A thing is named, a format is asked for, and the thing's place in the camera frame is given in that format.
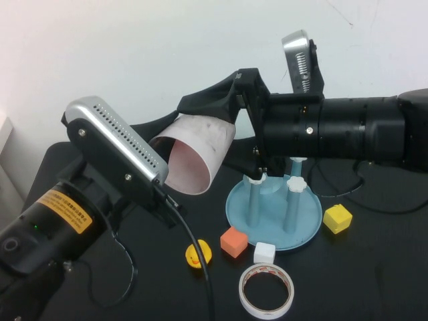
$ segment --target white cube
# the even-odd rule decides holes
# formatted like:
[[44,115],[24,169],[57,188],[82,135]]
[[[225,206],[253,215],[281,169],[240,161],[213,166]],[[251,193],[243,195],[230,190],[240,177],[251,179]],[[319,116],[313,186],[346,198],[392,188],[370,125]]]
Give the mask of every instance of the white cube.
[[275,246],[257,242],[254,251],[254,263],[273,263],[275,259]]

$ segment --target tape roll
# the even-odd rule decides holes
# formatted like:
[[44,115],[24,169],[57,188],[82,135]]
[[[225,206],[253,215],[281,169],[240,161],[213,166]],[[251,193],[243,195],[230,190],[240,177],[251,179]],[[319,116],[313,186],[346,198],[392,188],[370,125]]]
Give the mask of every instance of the tape roll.
[[[284,302],[284,304],[280,306],[278,309],[262,310],[262,309],[256,308],[253,304],[250,303],[250,301],[248,301],[247,297],[245,296],[243,289],[248,279],[251,276],[254,276],[255,274],[258,274],[258,273],[273,274],[279,277],[287,287],[288,298]],[[291,277],[287,274],[287,272],[285,272],[279,266],[276,266],[274,264],[268,264],[268,263],[255,264],[253,266],[250,266],[248,269],[246,269],[242,273],[241,279],[239,280],[239,299],[241,300],[242,306],[252,316],[255,316],[256,318],[259,318],[262,320],[274,320],[282,317],[290,309],[290,306],[292,305],[292,302],[294,299],[294,284]]]

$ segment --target orange cube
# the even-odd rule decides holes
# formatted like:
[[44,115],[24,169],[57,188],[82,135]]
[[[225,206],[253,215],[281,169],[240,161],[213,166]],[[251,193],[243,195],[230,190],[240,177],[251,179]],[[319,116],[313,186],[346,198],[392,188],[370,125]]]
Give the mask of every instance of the orange cube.
[[248,246],[248,236],[233,226],[220,237],[220,247],[233,258],[237,258]]

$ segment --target ventilation holes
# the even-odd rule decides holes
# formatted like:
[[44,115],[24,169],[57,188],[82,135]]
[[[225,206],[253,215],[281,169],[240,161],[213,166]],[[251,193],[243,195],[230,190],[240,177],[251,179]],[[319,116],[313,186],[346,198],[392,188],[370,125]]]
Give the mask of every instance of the ventilation holes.
[[150,157],[150,154],[146,155],[144,152],[146,151],[144,147],[142,147],[137,139],[134,139],[133,136],[130,135],[130,133],[127,130],[124,130],[124,128],[119,124],[119,122],[116,121],[115,118],[113,118],[113,115],[110,115],[109,112],[107,112],[102,106],[100,105],[94,105],[93,109],[97,111],[97,113],[105,118],[106,123],[109,124],[118,134],[121,135],[121,137],[129,142],[129,145],[141,156],[144,157],[144,159],[147,161],[148,164],[150,164],[154,169],[156,168],[156,161],[153,159],[153,156]]

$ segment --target blue circular base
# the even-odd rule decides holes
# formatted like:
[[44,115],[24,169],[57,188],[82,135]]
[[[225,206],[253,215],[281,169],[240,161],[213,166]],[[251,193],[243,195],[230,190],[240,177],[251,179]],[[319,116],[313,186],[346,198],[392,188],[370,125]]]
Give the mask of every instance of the blue circular base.
[[287,233],[283,230],[287,210],[286,181],[289,178],[288,175],[284,176],[279,189],[270,188],[278,185],[277,177],[267,177],[262,183],[261,190],[264,193],[260,194],[260,218],[257,227],[248,226],[246,221],[249,211],[249,184],[241,181],[231,190],[226,201],[227,220],[231,226],[248,236],[250,244],[256,245],[257,242],[274,244],[277,251],[295,249],[310,241],[319,230],[322,208],[320,200],[309,187],[300,196],[296,231]]

